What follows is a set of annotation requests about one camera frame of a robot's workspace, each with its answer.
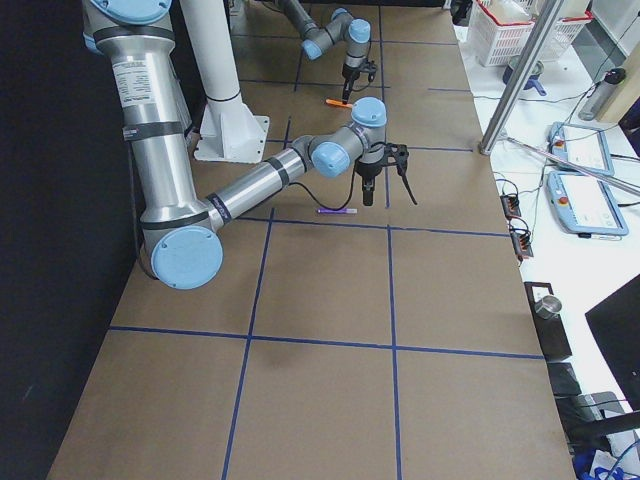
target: metal pole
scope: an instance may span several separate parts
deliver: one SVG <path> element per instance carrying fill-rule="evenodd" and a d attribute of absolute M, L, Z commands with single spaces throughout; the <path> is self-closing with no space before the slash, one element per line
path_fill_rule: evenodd
<path fill-rule="evenodd" d="M 635 428 L 640 428 L 640 411 L 583 423 L 582 425 L 573 427 L 567 433 L 571 438 L 591 440 L 604 435 L 626 432 L 627 430 L 633 430 Z"/>
<path fill-rule="evenodd" d="M 522 50 L 520 61 L 509 79 L 507 88 L 502 94 L 493 117 L 491 117 L 487 131 L 482 137 L 480 153 L 483 155 L 490 155 L 491 150 L 499 140 L 500 133 L 511 115 L 511 111 L 518 100 L 518 95 L 520 95 L 525 83 L 527 83 L 547 37 L 554 32 L 563 3 L 564 0 L 547 0 L 544 3 L 542 12 L 536 20 L 533 31 Z"/>
<path fill-rule="evenodd" d="M 600 180 L 601 182 L 607 183 L 609 185 L 611 185 L 612 187 L 616 187 L 619 188 L 620 190 L 622 190 L 623 192 L 627 192 L 630 193 L 632 195 L 637 195 L 640 197 L 640 189 L 636 188 L 630 184 L 626 184 L 624 183 L 622 180 L 619 180 L 615 177 L 609 177 L 607 175 L 602 175 L 601 173 L 596 173 L 593 170 L 589 170 L 588 168 L 582 167 L 580 165 L 576 165 L 575 163 L 571 163 L 571 162 L 567 162 L 565 160 L 563 160 L 562 158 L 554 155 L 553 153 L 549 153 L 549 152 L 545 152 L 544 150 L 541 150 L 539 148 L 536 147 L 532 147 L 531 145 L 527 145 L 526 143 L 522 143 L 519 140 L 516 140 L 515 138 L 512 137 L 506 137 L 505 138 L 506 141 L 513 143 L 514 145 L 518 145 L 519 147 L 522 147 L 526 150 L 529 150 L 530 152 L 534 152 L 534 153 L 538 153 L 540 155 L 542 155 L 545 158 L 548 158 L 549 160 L 552 160 L 560 165 L 565 165 L 567 167 L 569 167 L 572 170 L 575 170 L 577 172 L 582 173 L 583 175 L 588 175 L 589 177 L 593 177 L 597 180 Z"/>

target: grid floor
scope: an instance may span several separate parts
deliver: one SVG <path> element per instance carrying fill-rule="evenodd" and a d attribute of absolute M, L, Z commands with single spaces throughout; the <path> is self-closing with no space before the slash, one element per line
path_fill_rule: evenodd
<path fill-rule="evenodd" d="M 356 98 L 387 105 L 420 205 L 390 172 L 355 216 L 290 188 L 220 231 L 208 285 L 134 269 L 51 480 L 572 478 L 449 13 L 351 10 L 380 67 Z M 265 155 L 348 120 L 323 106 L 342 49 L 308 62 L 258 3 L 232 40 Z M 247 168 L 194 162 L 196 188 Z M 303 181 L 338 203 L 342 177 Z"/>

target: blue tape line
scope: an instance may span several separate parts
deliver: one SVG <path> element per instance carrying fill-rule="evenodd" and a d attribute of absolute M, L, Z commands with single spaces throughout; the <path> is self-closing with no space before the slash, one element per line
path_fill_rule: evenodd
<path fill-rule="evenodd" d="M 266 218 L 258 217 L 239 217 L 238 220 L 246 220 L 250 222 L 268 222 Z M 344 228 L 363 228 L 369 230 L 386 230 L 387 227 L 382 225 L 366 225 L 359 223 L 333 223 L 333 222 L 312 222 L 310 220 L 287 220 L 287 219 L 274 219 L 273 223 L 282 223 L 285 225 L 314 225 L 321 227 L 344 227 Z M 421 227 L 394 227 L 389 226 L 391 230 L 398 230 L 402 232 L 430 232 L 430 233 L 443 233 L 448 235 L 471 235 L 476 237 L 504 237 L 509 238 L 507 233 L 495 233 L 495 232 L 473 232 L 466 230 L 446 230 L 440 228 L 421 228 Z"/>
<path fill-rule="evenodd" d="M 382 225 L 365 225 L 365 224 L 356 224 L 356 223 L 331 223 L 331 222 L 312 222 L 307 220 L 285 220 L 285 219 L 275 219 L 274 223 L 284 223 L 288 225 L 318 225 L 318 226 L 327 226 L 327 227 L 345 227 L 345 228 L 363 228 L 369 230 L 386 230 L 387 227 L 383 227 Z"/>
<path fill-rule="evenodd" d="M 462 92 L 462 93 L 471 93 L 471 90 L 468 88 L 435 88 L 429 87 L 427 90 L 433 90 L 434 92 Z"/>
<path fill-rule="evenodd" d="M 396 350 L 401 352 L 444 353 L 449 355 L 471 355 L 476 357 L 518 358 L 522 360 L 544 360 L 543 355 L 529 353 L 486 352 L 484 350 L 460 350 L 452 348 L 411 347 L 398 345 Z"/>
<path fill-rule="evenodd" d="M 296 70 L 296 81 L 293 84 L 293 91 L 297 92 L 298 91 L 298 85 L 300 82 L 300 74 L 302 72 L 302 54 L 303 54 L 303 50 L 300 49 L 300 55 L 298 55 L 298 69 Z"/>
<path fill-rule="evenodd" d="M 139 332 L 139 333 L 158 333 L 165 335 L 189 335 L 195 337 L 213 337 L 213 338 L 232 338 L 238 340 L 247 340 L 248 335 L 239 333 L 220 333 L 220 332 L 206 332 L 197 330 L 177 330 L 170 328 L 149 328 L 149 327 L 128 327 L 114 325 L 109 327 L 109 330 L 121 331 L 121 332 Z M 377 350 L 397 350 L 407 352 L 423 352 L 423 353 L 440 353 L 450 355 L 473 355 L 482 357 L 502 357 L 502 358 L 521 358 L 531 360 L 544 360 L 542 355 L 524 354 L 524 353 L 505 353 L 505 352 L 486 352 L 483 350 L 460 350 L 449 348 L 432 348 L 432 347 L 417 347 L 411 345 L 385 345 L 382 343 L 361 343 L 361 342 L 346 342 L 339 340 L 316 340 L 312 338 L 291 338 L 291 337 L 271 337 L 268 335 L 252 335 L 251 341 L 263 341 L 263 342 L 281 342 L 281 343 L 302 343 L 312 345 L 325 345 L 331 347 L 354 347 L 354 348 L 372 348 Z"/>
<path fill-rule="evenodd" d="M 246 83 L 265 83 L 265 84 L 275 84 L 275 85 L 296 85 L 296 83 L 298 84 L 298 86 L 313 86 L 313 87 L 342 87 L 342 83 L 322 83 L 322 82 L 289 82 L 286 80 L 256 80 L 256 79 L 251 79 L 251 78 L 243 78 L 238 80 L 239 82 L 246 82 Z M 371 85 L 368 88 L 391 88 L 389 86 L 382 86 L 382 85 Z"/>
<path fill-rule="evenodd" d="M 420 227 L 390 227 L 391 230 L 398 230 L 402 232 L 430 232 L 430 233 L 444 233 L 447 235 L 473 235 L 476 237 L 505 237 L 509 238 L 508 233 L 492 233 L 492 232 L 472 232 L 466 230 L 444 230 L 439 228 L 420 228 Z"/>
<path fill-rule="evenodd" d="M 400 437 L 400 393 L 398 387 L 398 351 L 396 336 L 396 306 L 395 287 L 393 283 L 393 237 L 389 225 L 387 225 L 387 258 L 389 262 L 389 307 L 391 317 L 391 352 L 393 362 L 393 408 L 396 430 L 396 474 L 397 479 L 402 480 L 402 443 Z"/>
<path fill-rule="evenodd" d="M 254 335 L 253 340 L 279 343 L 301 343 L 309 345 L 325 345 L 332 347 L 372 348 L 377 350 L 393 350 L 391 345 L 380 343 L 343 342 L 339 340 L 315 340 L 312 338 L 270 337 L 268 335 Z"/>
<path fill-rule="evenodd" d="M 253 335 L 253 326 L 256 321 L 256 311 L 258 308 L 258 300 L 260 299 L 260 290 L 262 288 L 262 278 L 264 276 L 264 268 L 267 262 L 267 253 L 269 250 L 269 240 L 271 238 L 271 227 L 273 226 L 273 216 L 275 209 L 271 209 L 269 215 L 269 225 L 267 226 L 267 235 L 264 240 L 264 249 L 262 251 L 262 260 L 260 262 L 260 273 L 258 273 L 258 281 L 256 284 L 256 294 L 253 299 L 253 307 L 251 309 L 251 322 L 249 323 L 249 332 L 247 334 L 247 343 L 244 348 L 244 357 L 242 358 L 242 368 L 240 370 L 240 379 L 238 381 L 238 390 L 236 392 L 236 401 L 233 406 L 233 416 L 231 417 L 231 428 L 229 429 L 229 439 L 227 441 L 227 450 L 224 456 L 224 466 L 222 467 L 222 480 L 226 480 L 229 474 L 229 461 L 231 460 L 231 451 L 233 449 L 233 439 L 236 433 L 236 424 L 238 421 L 238 412 L 240 411 L 240 400 L 242 398 L 242 390 L 244 387 L 244 377 L 247 372 L 247 364 L 249 363 L 249 350 L 251 349 L 251 336 Z"/>
<path fill-rule="evenodd" d="M 378 5 L 378 29 L 380 30 L 380 39 L 378 40 L 378 42 L 380 43 L 380 85 L 382 85 L 381 100 L 382 103 L 386 103 L 384 96 L 384 48 L 382 46 L 384 41 L 382 39 L 382 7 L 380 5 Z"/>
<path fill-rule="evenodd" d="M 391 192 L 389 186 L 389 169 L 384 169 L 384 193 L 385 193 L 385 208 L 391 207 Z"/>
<path fill-rule="evenodd" d="M 437 150 L 443 152 L 470 152 L 473 148 L 455 148 L 455 147 L 407 147 L 409 150 Z"/>
<path fill-rule="evenodd" d="M 214 337 L 214 338 L 237 338 L 246 340 L 247 336 L 240 333 L 220 333 L 220 332 L 201 332 L 197 330 L 176 330 L 171 328 L 151 328 L 151 327 L 127 327 L 120 325 L 112 325 L 109 330 L 118 332 L 141 332 L 141 333 L 163 333 L 171 335 L 189 335 L 194 337 Z"/>

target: robotic arm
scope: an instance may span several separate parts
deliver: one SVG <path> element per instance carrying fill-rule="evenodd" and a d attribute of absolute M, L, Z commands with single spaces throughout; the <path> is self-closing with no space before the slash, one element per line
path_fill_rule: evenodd
<path fill-rule="evenodd" d="M 354 83 L 361 74 L 367 75 L 369 83 L 373 82 L 378 70 L 375 62 L 370 61 L 371 25 L 366 20 L 353 18 L 344 8 L 336 9 L 331 15 L 331 22 L 324 28 L 318 27 L 298 0 L 275 0 L 292 25 L 303 39 L 302 48 L 309 60 L 315 60 L 327 52 L 339 41 L 347 43 L 347 53 L 342 65 L 342 103 L 349 101 Z"/>
<path fill-rule="evenodd" d="M 195 288 L 208 282 L 222 265 L 222 245 L 215 232 L 313 168 L 334 178 L 356 162 L 356 172 L 360 172 L 361 167 L 366 169 L 367 181 L 373 181 L 385 166 L 397 166 L 388 162 L 390 154 L 384 142 L 386 123 L 384 104 L 377 98 L 362 98 L 353 105 L 352 121 L 336 132 L 299 137 L 290 148 L 208 195 L 204 201 L 209 212 L 208 228 L 182 227 L 166 233 L 152 247 L 154 272 L 174 288 Z M 401 160 L 403 172 L 406 172 L 407 156 L 405 147 Z M 366 195 L 372 199 L 373 188 Z"/>
<path fill-rule="evenodd" d="M 209 4 L 220 1 L 207 0 Z M 184 99 L 169 58 L 174 40 L 168 5 L 168 1 L 156 0 L 83 3 L 87 46 L 112 64 L 124 113 L 124 138 L 135 157 L 146 200 L 140 218 L 145 248 L 162 282 L 191 289 L 210 281 L 223 258 L 216 232 L 312 168 L 333 178 L 357 162 L 365 204 L 372 203 L 374 179 L 382 168 L 394 165 L 406 180 L 406 147 L 402 151 L 385 143 L 384 104 L 363 98 L 354 104 L 352 121 L 336 132 L 300 137 L 291 148 L 261 162 L 227 187 L 198 199 L 184 138 Z M 239 91 L 218 103 L 243 106 Z"/>

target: black cable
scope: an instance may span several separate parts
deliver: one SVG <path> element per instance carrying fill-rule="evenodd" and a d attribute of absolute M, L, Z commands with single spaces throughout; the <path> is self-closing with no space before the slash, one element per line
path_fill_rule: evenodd
<path fill-rule="evenodd" d="M 567 100 L 575 100 L 576 98 L 582 97 L 582 95 L 584 95 L 584 93 L 580 93 L 572 97 L 559 98 L 558 100 L 545 100 L 542 98 L 518 98 L 518 100 L 522 102 L 560 103 L 560 102 L 565 102 Z M 500 97 L 486 97 L 484 95 L 474 95 L 473 98 L 484 98 L 487 100 L 501 100 Z"/>
<path fill-rule="evenodd" d="M 607 403 L 616 403 L 616 402 L 626 402 L 626 403 L 630 403 L 629 400 L 627 400 L 626 398 L 623 398 L 621 400 L 618 400 L 617 398 L 615 400 L 605 400 L 604 402 L 598 402 L 598 403 L 592 403 L 591 405 L 576 405 L 576 407 L 579 408 L 589 408 L 589 407 L 597 407 L 598 405 L 605 405 Z"/>
<path fill-rule="evenodd" d="M 152 280 L 158 278 L 151 273 L 142 263 L 140 258 L 140 239 L 138 237 L 138 207 L 136 202 L 136 182 L 133 174 L 133 146 L 131 142 L 127 142 L 127 161 L 129 163 L 129 193 L 131 195 L 131 219 L 133 220 L 133 247 L 136 252 L 136 262 L 144 272 L 144 274 Z"/>
<path fill-rule="evenodd" d="M 633 448 L 636 445 L 640 444 L 640 439 L 637 439 L 635 442 L 633 442 L 631 445 L 629 445 L 618 457 L 618 459 L 616 460 L 616 463 L 613 464 L 613 467 L 611 467 L 611 470 L 609 470 L 609 473 L 607 473 L 607 476 L 604 477 L 604 480 L 609 480 L 610 478 L 613 477 L 613 472 L 616 471 L 616 468 L 618 468 L 618 465 L 620 465 L 620 462 L 622 462 L 622 459 L 627 455 L 627 453 L 629 453 L 631 450 L 633 450 Z"/>
<path fill-rule="evenodd" d="M 544 185 L 544 172 L 549 166 L 549 162 L 545 160 L 544 165 L 542 166 L 542 172 L 540 172 L 540 180 L 538 181 L 538 188 L 536 189 L 536 199 L 534 201 L 533 226 L 531 227 L 531 242 L 533 242 L 533 233 L 536 229 L 536 224 L 538 223 L 538 205 L 540 200 L 540 190 L 542 190 L 542 187 Z"/>
<path fill-rule="evenodd" d="M 411 190 L 411 185 L 409 185 L 409 179 L 407 178 L 407 171 L 397 161 L 395 165 L 398 171 L 400 172 L 400 178 L 402 178 L 402 183 L 404 184 L 404 188 L 407 190 L 407 193 L 409 194 L 409 198 L 411 199 L 411 202 L 414 205 L 417 205 L 418 201 L 416 200 L 416 197 L 413 195 L 413 191 Z"/>
<path fill-rule="evenodd" d="M 621 178 L 618 178 L 618 177 L 612 177 L 612 178 L 615 178 L 618 182 L 624 183 L 625 185 L 629 185 L 630 187 L 637 188 L 638 190 L 640 190 L 640 185 L 636 185 L 635 183 L 627 182 L 626 180 L 622 180 Z"/>
<path fill-rule="evenodd" d="M 542 188 L 542 185 L 537 186 L 536 188 L 533 188 L 531 190 L 522 190 L 520 192 L 520 195 L 525 194 L 525 193 L 536 193 L 538 190 L 540 190 Z"/>
<path fill-rule="evenodd" d="M 524 228 L 514 226 L 512 223 L 514 220 L 518 220 L 524 223 Z M 520 236 L 519 240 L 522 245 L 526 248 L 529 248 L 531 246 L 531 242 L 533 241 L 533 239 L 531 238 L 533 232 L 529 229 L 529 224 L 525 221 L 525 219 L 512 215 L 510 217 L 507 217 L 507 223 L 509 225 L 509 232 L 517 233 Z"/>
<path fill-rule="evenodd" d="M 616 153 L 610 153 L 609 155 L 611 155 L 613 158 L 619 158 L 621 160 L 631 160 L 632 162 L 640 162 L 640 158 L 638 157 L 632 157 L 629 155 L 618 155 Z"/>
<path fill-rule="evenodd" d="M 607 54 L 607 57 L 602 61 L 602 63 L 600 64 L 600 66 L 598 67 L 598 70 L 596 71 L 596 74 L 594 75 L 593 78 L 597 79 L 600 76 L 600 70 L 602 70 L 602 67 L 604 67 L 604 64 L 607 63 L 607 60 L 609 60 L 609 58 L 611 57 L 611 55 L 613 55 L 613 52 L 615 51 L 616 48 L 618 48 L 618 45 L 620 45 L 620 42 L 622 41 L 622 39 L 624 38 L 624 36 L 627 34 L 627 32 L 631 29 L 631 27 L 633 27 L 633 24 L 636 23 L 636 20 L 638 20 L 638 15 L 636 15 L 636 17 L 633 19 L 633 21 L 629 24 L 629 26 L 625 29 L 624 32 L 622 32 L 622 35 L 620 35 L 620 38 L 618 38 L 618 41 L 613 45 L 613 47 L 611 47 L 611 50 L 609 50 L 609 53 Z"/>
<path fill-rule="evenodd" d="M 361 88 L 355 88 L 353 87 L 353 89 L 351 89 L 351 93 L 358 93 L 358 92 L 362 92 L 363 90 L 366 90 L 367 88 L 369 88 L 371 86 L 372 82 L 368 82 L 364 87 Z"/>
<path fill-rule="evenodd" d="M 569 139 L 565 139 L 565 140 L 564 140 L 564 142 L 566 143 L 566 142 L 575 142 L 576 140 L 584 140 L 585 138 L 589 138 L 589 137 L 593 137 L 594 135 L 598 135 L 600 132 L 607 132 L 607 131 L 609 131 L 609 130 L 612 130 L 612 129 L 616 128 L 617 126 L 618 126 L 618 124 L 615 124 L 615 125 L 612 125 L 612 126 L 607 127 L 607 128 L 603 128 L 603 129 L 600 129 L 600 130 L 596 130 L 595 132 L 590 133 L 590 134 L 588 134 L 588 135 L 585 135 L 584 137 L 578 137 L 578 138 L 569 138 Z"/>
<path fill-rule="evenodd" d="M 506 178 L 496 178 L 496 179 L 495 179 L 495 181 L 496 181 L 496 182 L 502 182 L 502 183 L 508 183 L 508 184 L 512 185 L 512 186 L 513 186 L 513 188 L 515 188 L 515 189 L 516 189 L 516 191 L 515 191 L 516 198 L 517 198 L 517 197 L 518 197 L 518 195 L 520 194 L 520 190 L 518 189 L 518 186 L 517 186 L 515 183 L 513 183 L 511 180 L 507 180 Z M 501 192 L 502 192 L 502 195 L 507 195 L 507 194 L 504 192 L 504 185 L 502 185 Z"/>
<path fill-rule="evenodd" d="M 349 202 L 351 201 L 351 198 L 353 197 L 353 185 L 354 185 L 354 180 L 355 180 L 355 177 L 356 177 L 356 164 L 357 163 L 358 163 L 358 160 L 353 162 L 353 170 L 351 171 L 351 186 L 349 187 L 349 196 L 347 197 L 345 202 L 342 205 L 340 205 L 339 207 L 329 207 L 329 206 L 325 205 L 324 203 L 322 203 L 320 200 L 318 200 L 318 197 L 316 197 L 313 194 L 311 189 L 309 187 L 307 187 L 304 183 L 291 182 L 289 185 L 290 186 L 295 185 L 295 186 L 301 187 L 303 190 L 305 190 L 309 194 L 309 196 L 313 199 L 313 201 L 316 202 L 321 208 L 324 208 L 325 210 L 331 210 L 333 212 L 337 212 L 337 211 L 342 210 L 343 208 L 345 208 L 347 205 L 349 205 Z"/>

